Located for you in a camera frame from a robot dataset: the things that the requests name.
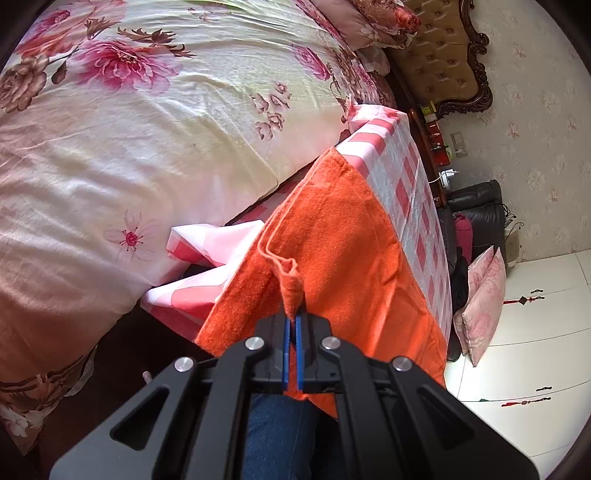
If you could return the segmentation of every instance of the carved wooden frame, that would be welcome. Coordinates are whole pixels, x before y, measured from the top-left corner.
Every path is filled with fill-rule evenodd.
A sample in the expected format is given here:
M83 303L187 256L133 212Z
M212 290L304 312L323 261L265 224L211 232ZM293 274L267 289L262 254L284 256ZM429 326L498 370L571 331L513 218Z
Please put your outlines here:
M486 53L486 46L490 43L484 33L478 33L472 25L470 10L474 9L474 0L460 0L460 19L470 39L468 44L468 65L474 72L478 92L469 100L444 100L437 104L437 117L441 118L448 113L483 112L492 105L492 91L488 85L488 78L484 65L478 62L477 55Z

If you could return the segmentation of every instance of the blue gripper pad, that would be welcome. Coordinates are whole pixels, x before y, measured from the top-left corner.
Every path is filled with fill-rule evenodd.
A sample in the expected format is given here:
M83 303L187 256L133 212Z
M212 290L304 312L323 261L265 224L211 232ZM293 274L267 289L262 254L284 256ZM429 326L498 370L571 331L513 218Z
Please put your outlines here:
M297 388L304 389L304 349L301 344L301 314L295 317L295 352L297 365Z
M283 334L283 390L287 390L287 384L290 378L290 332L291 322L287 316L285 317L285 332Z

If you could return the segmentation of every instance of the orange towel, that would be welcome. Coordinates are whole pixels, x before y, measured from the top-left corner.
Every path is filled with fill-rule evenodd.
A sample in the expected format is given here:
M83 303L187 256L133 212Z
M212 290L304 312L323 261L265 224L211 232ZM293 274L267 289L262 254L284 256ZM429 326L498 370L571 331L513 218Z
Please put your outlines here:
M413 359L442 385L446 342L429 313L392 223L363 177L334 148L267 220L196 343L219 356L251 336L256 321L283 301L291 320L307 310L366 356ZM290 357L290 395L295 352ZM310 400L336 415L332 395Z

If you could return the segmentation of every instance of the pink cushion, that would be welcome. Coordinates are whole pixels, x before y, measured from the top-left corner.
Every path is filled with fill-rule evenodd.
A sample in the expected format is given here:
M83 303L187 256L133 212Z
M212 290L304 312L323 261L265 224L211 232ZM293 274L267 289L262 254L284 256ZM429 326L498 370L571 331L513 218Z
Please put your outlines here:
M349 0L295 0L295 2L314 21L317 18L314 10L316 8L320 10L353 51L369 47L374 42L395 43L390 35L374 29Z
M495 334L505 298L505 282L505 261L499 248L462 313L468 350L474 366L477 366Z
M406 48L417 34L421 21L402 0L351 0L377 31L390 34L394 48Z
M472 222L461 213L455 213L453 221L456 226L456 244L461 247L462 256L470 265L472 261Z
M482 283L484 276L488 270L489 265L493 257L495 256L494 247L490 247L485 252L481 253L474 262L470 264L468 267L468 301L463 309L456 312L453 316L453 325L456 329L456 334L458 340L460 340L460 345L462 346L462 353L466 355L469 351L468 348L468 341L466 338L466 332L464 329L464 321L462 319L462 313L464 312L467 305L470 303L470 300L475 295L478 287Z

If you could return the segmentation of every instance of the black metal bracket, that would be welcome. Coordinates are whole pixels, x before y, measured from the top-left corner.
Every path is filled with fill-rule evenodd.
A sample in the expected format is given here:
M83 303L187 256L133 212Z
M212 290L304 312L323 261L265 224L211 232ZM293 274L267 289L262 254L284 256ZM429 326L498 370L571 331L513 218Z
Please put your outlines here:
M290 330L281 311L219 359L179 358L62 457L50 480L240 478L250 395L286 389ZM526 456L410 359L369 359L305 308L294 330L299 388L335 395L350 480L448 480L466 468L480 480L538 479Z

